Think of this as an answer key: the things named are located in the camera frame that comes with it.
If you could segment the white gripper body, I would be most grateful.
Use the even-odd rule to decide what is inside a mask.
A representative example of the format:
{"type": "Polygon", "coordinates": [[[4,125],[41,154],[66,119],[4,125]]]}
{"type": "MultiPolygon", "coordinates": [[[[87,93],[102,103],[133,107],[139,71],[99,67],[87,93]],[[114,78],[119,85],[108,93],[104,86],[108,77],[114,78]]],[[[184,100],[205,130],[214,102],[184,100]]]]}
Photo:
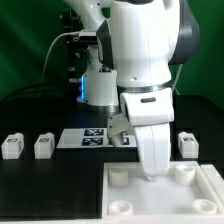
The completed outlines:
{"type": "Polygon", "coordinates": [[[172,90],[122,93],[120,103],[134,131],[143,173],[166,173],[171,156],[170,123],[174,121],[172,90]]]}

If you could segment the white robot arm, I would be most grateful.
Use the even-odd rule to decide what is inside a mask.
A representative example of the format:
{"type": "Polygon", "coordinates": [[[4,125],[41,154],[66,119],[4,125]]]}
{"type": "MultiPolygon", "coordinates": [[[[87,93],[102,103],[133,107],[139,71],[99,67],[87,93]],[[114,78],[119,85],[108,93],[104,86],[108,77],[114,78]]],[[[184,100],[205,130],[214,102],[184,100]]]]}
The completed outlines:
{"type": "Polygon", "coordinates": [[[114,146],[125,132],[135,136],[146,178],[167,172],[174,120],[169,66],[189,60],[200,40],[187,0],[63,1],[83,23],[75,37],[96,40],[87,45],[78,104],[111,114],[114,146]]]}

